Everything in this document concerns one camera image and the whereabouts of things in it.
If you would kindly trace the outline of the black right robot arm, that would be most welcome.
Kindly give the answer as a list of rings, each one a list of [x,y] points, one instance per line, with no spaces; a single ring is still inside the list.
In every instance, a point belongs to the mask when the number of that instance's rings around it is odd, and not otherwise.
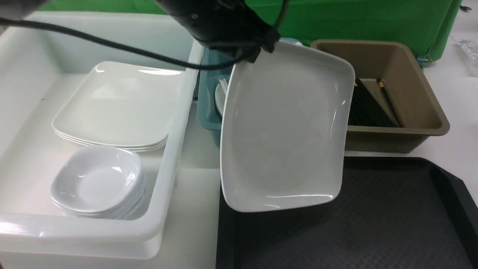
[[[283,2],[273,25],[244,0],[157,0],[156,4],[202,46],[253,63],[261,50],[274,51],[288,2]]]

